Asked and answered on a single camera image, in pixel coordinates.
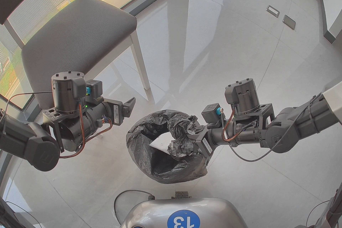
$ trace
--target white number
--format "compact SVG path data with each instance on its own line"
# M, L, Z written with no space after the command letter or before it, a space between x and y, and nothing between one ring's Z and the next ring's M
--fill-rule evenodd
M182 217L175 217L174 220L173 220L174 228L178 228L179 226L180 226L179 228L184 228L183 226L181 226L182 224L179 223L178 221L183 222L184 219L183 219Z
M187 218L187 228L193 228L195 225L190 226L190 217Z

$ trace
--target black plastic bag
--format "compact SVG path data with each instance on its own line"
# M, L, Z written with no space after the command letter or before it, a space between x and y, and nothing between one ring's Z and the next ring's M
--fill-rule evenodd
M204 126L196 116L180 111L161 110L140 119L126 135L128 152L135 164L160 183L181 183L207 174L210 157L205 157L187 134ZM170 132L175 140L168 147L171 155L149 146L161 134Z

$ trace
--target chair seat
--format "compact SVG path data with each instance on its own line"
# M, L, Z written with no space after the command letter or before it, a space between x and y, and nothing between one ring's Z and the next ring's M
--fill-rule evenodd
M34 92L52 90L51 76L86 74L137 26L134 16L101 0L75 0L50 19L24 46L22 60ZM42 109L51 94L37 94Z

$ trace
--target crumpled plastic bag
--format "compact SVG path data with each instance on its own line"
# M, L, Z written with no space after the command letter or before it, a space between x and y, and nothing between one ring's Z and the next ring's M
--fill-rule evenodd
M196 116L175 110L154 112L140 119L128 131L128 152L139 169L159 183L194 180L207 174L210 157L204 156L187 134L197 134L203 128ZM170 155L149 146L168 131L175 139L168 147Z

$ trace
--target gray tile floor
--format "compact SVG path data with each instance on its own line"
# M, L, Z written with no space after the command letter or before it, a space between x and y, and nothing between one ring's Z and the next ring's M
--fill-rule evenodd
M279 18L265 11L267 5L280 11ZM296 21L295 30L283 24L285 14ZM310 210L333 196L342 180L340 125L255 163L219 147L207 176L175 185L145 176L127 152L125 135L138 119L160 109L197 115L204 124L203 108L215 102L227 106L225 86L246 77L254 78L260 102L273 103L276 113L308 101L342 71L342 47L323 37L319 0L158 0L137 18L151 90L144 91L128 49L97 78L105 97L137 98L131 117L50 172L18 162L6 199L48 228L118 227L113 201L126 189L150 191L157 199L175 190L225 198L250 228L305 224ZM249 159L266 152L258 145L236 150ZM145 198L122 196L119 218ZM314 210L310 225L323 207Z

